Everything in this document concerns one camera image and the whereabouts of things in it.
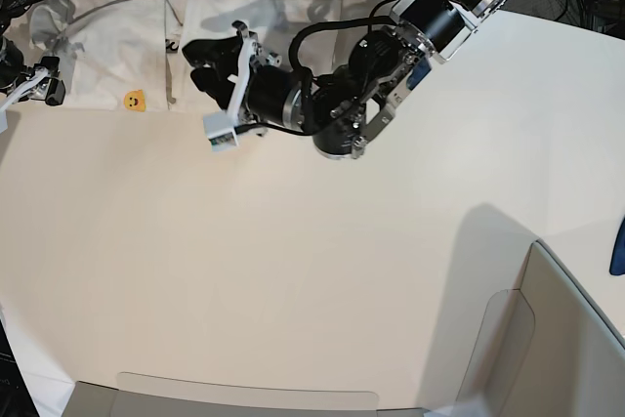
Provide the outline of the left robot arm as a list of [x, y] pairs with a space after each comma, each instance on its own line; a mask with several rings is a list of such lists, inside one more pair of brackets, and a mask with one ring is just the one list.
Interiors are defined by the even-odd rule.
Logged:
[[[196, 88], [218, 105], [203, 119], [215, 150], [240, 136], [273, 129], [309, 137], [329, 158], [359, 158], [395, 118], [432, 62], [446, 63], [507, 0], [392, 0], [390, 10], [324, 21], [298, 32], [287, 66], [243, 21], [224, 39], [196, 39], [182, 49]], [[364, 28], [349, 59], [329, 74], [303, 65], [303, 43], [322, 32]]]

